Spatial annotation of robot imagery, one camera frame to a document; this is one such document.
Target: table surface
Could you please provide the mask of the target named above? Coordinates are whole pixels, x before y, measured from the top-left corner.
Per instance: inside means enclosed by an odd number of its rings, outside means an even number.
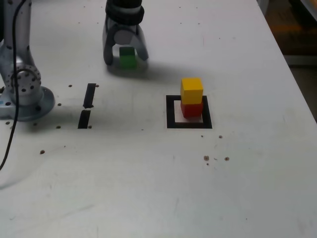
[[[105,66],[105,3],[33,2],[32,54],[62,106],[17,126],[1,237],[316,237],[317,125],[257,2],[144,0],[135,72]],[[202,79],[213,129],[166,128],[183,77]],[[88,83],[92,129],[78,130]]]

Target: black square marker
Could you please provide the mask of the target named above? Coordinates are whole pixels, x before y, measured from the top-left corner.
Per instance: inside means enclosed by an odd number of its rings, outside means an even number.
[[[203,96],[203,122],[175,122],[174,101],[181,101],[180,95],[166,96],[167,128],[179,129],[212,129],[207,96]]]

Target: cube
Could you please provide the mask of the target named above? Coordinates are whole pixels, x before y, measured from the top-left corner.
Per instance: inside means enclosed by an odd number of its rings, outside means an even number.
[[[120,47],[120,65],[123,69],[135,69],[137,60],[135,58],[135,50],[133,47]]]
[[[200,104],[203,100],[203,84],[200,78],[183,78],[181,98],[184,105]]]
[[[199,104],[183,104],[180,103],[184,118],[197,118],[200,117],[203,113],[204,104],[203,102]]]

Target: red cube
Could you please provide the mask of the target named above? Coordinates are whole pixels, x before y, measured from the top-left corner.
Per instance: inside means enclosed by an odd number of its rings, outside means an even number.
[[[183,104],[180,103],[184,118],[197,118],[202,115],[204,104]]]

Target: green cube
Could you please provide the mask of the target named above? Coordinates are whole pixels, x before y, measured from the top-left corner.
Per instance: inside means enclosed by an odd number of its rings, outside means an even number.
[[[123,69],[135,69],[137,60],[133,47],[120,47],[120,65]]]

